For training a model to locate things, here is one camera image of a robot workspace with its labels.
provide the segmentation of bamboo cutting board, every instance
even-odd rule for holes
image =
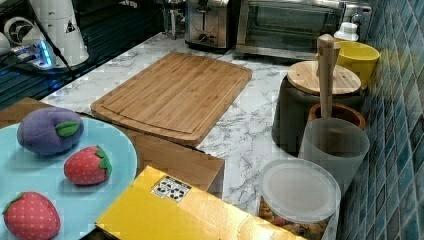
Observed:
[[[220,60],[170,53],[91,105],[94,116],[197,146],[252,77]]]

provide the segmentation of yellow bowl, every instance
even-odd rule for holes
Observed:
[[[373,47],[350,41],[337,42],[340,53],[337,65],[347,68],[361,79],[361,88],[367,88],[368,81],[374,72],[380,53]]]

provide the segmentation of mangosteen-shaped bun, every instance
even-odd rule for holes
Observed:
[[[84,131],[81,117],[68,109],[49,107],[28,114],[18,128],[18,142],[41,155],[63,152],[78,142]]]

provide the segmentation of purple bun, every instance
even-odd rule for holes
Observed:
[[[64,122],[78,123],[78,129],[68,137],[61,137],[55,127]],[[75,112],[58,107],[31,112],[18,128],[18,142],[27,150],[41,155],[63,152],[78,142],[84,131],[81,117]]]

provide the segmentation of power cord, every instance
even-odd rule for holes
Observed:
[[[1,60],[0,60],[0,64],[2,64],[7,58],[9,58],[10,56],[12,56],[13,53],[9,52],[8,54],[6,54]]]
[[[32,5],[31,5],[30,0],[27,0],[27,3],[28,3],[28,5],[29,5],[30,11],[31,11],[31,12],[32,12],[32,14],[34,15],[34,21],[35,21],[35,24],[36,24],[36,25],[37,25],[37,27],[40,29],[40,31],[41,31],[41,33],[44,35],[44,37],[46,38],[46,41],[47,41],[47,42],[50,44],[50,46],[52,47],[52,49],[53,49],[53,53],[54,53],[56,56],[58,56],[58,57],[62,60],[62,62],[65,64],[66,68],[68,68],[68,70],[69,70],[69,72],[70,72],[70,74],[71,74],[71,76],[72,76],[72,79],[71,79],[71,80],[74,80],[74,79],[75,79],[75,75],[74,75],[74,72],[72,71],[71,67],[70,67],[70,66],[69,66],[69,64],[68,64],[68,61],[66,61],[66,59],[65,59],[65,57],[62,55],[62,52],[60,51],[60,49],[56,47],[56,45],[55,45],[55,44],[53,43],[53,41],[51,40],[50,36],[47,34],[46,30],[44,29],[43,25],[41,24],[40,20],[38,19],[37,14],[35,13],[35,10],[34,10],[34,8],[33,8],[33,7],[32,7]]]
[[[26,58],[23,58],[21,61],[19,61],[19,62],[16,62],[16,63],[14,63],[14,64],[11,64],[11,65],[9,65],[9,66],[6,66],[6,67],[4,67],[4,68],[1,68],[0,69],[0,73],[1,72],[3,72],[4,70],[6,70],[6,69],[9,69],[9,68],[12,68],[12,67],[14,67],[14,66],[16,66],[16,65],[18,65],[18,64],[22,64],[22,63],[26,63],[26,62],[29,62],[29,61],[31,61],[31,60],[34,60],[34,59],[36,59],[37,57],[35,56],[35,55],[31,55],[31,56],[28,56],[28,57],[26,57]]]

